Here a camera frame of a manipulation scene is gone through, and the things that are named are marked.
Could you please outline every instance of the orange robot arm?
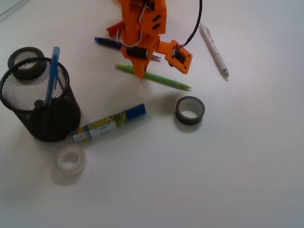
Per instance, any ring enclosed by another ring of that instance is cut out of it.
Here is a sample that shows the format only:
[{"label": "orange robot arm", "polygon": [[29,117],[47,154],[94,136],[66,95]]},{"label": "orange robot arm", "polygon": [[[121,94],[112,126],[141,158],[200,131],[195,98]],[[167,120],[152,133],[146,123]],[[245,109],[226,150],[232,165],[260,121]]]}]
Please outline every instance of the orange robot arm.
[{"label": "orange robot arm", "polygon": [[167,7],[165,0],[119,0],[125,27],[122,54],[131,60],[135,74],[143,78],[144,72],[154,52],[166,55],[170,66],[182,73],[188,73],[192,54],[172,40],[171,43],[160,41],[160,34],[166,32]]}]

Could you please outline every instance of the green mechanical pencil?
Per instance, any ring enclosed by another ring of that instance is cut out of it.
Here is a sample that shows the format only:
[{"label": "green mechanical pencil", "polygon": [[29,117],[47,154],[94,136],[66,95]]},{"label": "green mechanical pencil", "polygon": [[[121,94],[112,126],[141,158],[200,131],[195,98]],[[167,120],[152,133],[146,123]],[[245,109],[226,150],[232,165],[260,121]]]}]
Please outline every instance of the green mechanical pencil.
[{"label": "green mechanical pencil", "polygon": [[[133,69],[133,66],[131,66],[131,65],[117,64],[117,65],[115,65],[115,67],[116,67],[116,69],[119,69],[121,71],[134,74],[134,69]],[[148,72],[144,73],[143,78],[149,79],[149,80],[161,83],[161,84],[164,84],[166,86],[175,87],[175,88],[178,88],[178,89],[183,89],[183,90],[192,89],[190,86],[185,85],[183,83],[180,83],[180,82],[177,82],[177,81],[165,78],[165,77],[161,77],[161,76],[158,76],[158,75],[154,75],[154,74],[151,74],[151,73],[148,73]]]}]

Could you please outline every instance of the mesh cup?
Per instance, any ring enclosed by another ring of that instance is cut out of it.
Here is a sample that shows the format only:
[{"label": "mesh cup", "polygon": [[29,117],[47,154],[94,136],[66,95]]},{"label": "mesh cup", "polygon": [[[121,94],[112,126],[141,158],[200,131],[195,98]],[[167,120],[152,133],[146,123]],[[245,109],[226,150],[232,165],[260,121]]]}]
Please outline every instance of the mesh cup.
[{"label": "mesh cup", "polygon": [[[17,63],[0,82],[0,100],[36,138],[53,142],[65,139],[79,126],[80,109],[69,85],[67,70],[58,64],[58,81],[52,104],[45,105],[50,58],[30,58]],[[31,71],[31,80],[22,75]]]}]

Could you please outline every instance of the blue marker cap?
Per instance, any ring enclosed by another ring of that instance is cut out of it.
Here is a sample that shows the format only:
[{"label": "blue marker cap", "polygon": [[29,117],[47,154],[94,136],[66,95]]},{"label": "blue marker cap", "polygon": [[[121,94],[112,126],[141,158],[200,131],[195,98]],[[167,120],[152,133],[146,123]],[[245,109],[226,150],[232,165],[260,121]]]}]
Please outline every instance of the blue marker cap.
[{"label": "blue marker cap", "polygon": [[128,118],[128,121],[130,121],[136,117],[146,114],[146,108],[144,107],[144,104],[140,104],[138,106],[125,110],[124,112]]}]

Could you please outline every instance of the red connector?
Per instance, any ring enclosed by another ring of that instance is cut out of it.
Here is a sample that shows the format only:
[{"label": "red connector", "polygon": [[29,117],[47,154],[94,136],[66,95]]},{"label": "red connector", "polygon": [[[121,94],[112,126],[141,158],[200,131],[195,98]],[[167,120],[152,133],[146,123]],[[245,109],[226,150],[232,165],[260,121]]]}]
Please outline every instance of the red connector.
[{"label": "red connector", "polygon": [[122,27],[124,27],[125,26],[125,24],[124,24],[124,22],[122,21],[122,22],[119,22],[118,24],[116,24],[116,25],[113,25],[113,26],[111,26],[111,27],[108,27],[106,30],[108,31],[108,33],[109,33],[109,36],[116,36],[116,34],[117,34],[117,30],[119,30],[119,29],[121,29]]}]

